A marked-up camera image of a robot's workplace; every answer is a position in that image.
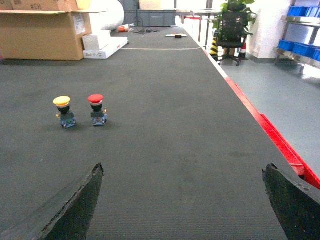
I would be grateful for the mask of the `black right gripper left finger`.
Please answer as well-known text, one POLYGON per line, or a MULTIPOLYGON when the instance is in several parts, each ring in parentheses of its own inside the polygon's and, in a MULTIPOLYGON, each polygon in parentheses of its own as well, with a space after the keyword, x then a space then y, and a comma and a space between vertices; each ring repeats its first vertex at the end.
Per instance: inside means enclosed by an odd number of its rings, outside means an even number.
POLYGON ((17 225, 2 240, 85 240, 98 203, 104 169, 97 163, 17 225))

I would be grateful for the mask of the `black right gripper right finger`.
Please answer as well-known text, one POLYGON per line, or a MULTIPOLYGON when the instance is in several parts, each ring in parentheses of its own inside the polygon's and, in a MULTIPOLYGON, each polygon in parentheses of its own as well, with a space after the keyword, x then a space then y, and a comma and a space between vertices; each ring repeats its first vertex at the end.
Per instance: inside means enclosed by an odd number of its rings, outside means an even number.
POLYGON ((320 238, 320 190, 271 163, 262 171, 271 207, 289 240, 320 238))

